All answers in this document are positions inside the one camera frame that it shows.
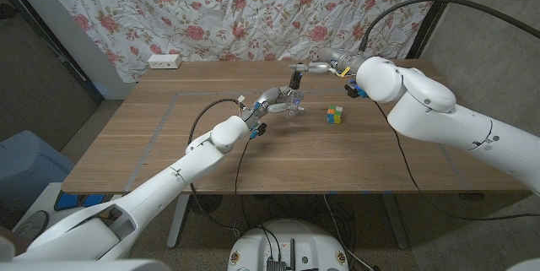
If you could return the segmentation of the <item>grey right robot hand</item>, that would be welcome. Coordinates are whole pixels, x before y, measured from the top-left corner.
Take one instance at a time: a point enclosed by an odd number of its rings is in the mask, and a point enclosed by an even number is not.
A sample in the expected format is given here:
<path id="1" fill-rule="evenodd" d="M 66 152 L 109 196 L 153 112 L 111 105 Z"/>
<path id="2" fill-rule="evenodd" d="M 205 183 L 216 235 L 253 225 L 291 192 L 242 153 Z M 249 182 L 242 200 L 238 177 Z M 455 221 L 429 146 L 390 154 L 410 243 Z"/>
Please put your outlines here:
<path id="1" fill-rule="evenodd" d="M 289 65 L 288 69 L 290 71 L 300 71 L 301 73 L 320 75 L 333 73 L 340 77 L 347 77 L 355 75 L 366 60 L 366 57 L 352 51 L 324 47 L 316 54 L 313 62 Z"/>

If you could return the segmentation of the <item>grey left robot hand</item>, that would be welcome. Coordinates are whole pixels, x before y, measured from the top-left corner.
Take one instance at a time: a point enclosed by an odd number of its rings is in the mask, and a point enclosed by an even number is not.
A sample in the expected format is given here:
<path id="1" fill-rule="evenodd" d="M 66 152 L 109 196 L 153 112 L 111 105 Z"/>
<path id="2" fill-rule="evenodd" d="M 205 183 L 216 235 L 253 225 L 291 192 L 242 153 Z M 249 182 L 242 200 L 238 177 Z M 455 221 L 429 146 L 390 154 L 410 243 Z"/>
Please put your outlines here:
<path id="1" fill-rule="evenodd" d="M 252 106 L 244 108 L 240 113 L 240 118 L 246 123 L 249 129 L 253 129 L 261 124 L 261 118 L 268 113 L 278 114 L 285 112 L 294 115 L 305 108 L 300 104 L 304 93 L 289 86 L 274 87 L 265 91 Z"/>

